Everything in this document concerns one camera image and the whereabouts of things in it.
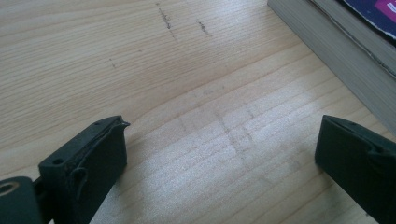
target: wooden table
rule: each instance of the wooden table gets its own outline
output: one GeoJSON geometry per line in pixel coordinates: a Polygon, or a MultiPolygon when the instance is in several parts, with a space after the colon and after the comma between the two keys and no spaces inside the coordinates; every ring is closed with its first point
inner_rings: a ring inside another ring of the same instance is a hole
{"type": "Polygon", "coordinates": [[[395,136],[262,0],[0,2],[0,178],[123,115],[92,223],[375,223],[314,163],[323,114],[395,136]]]}

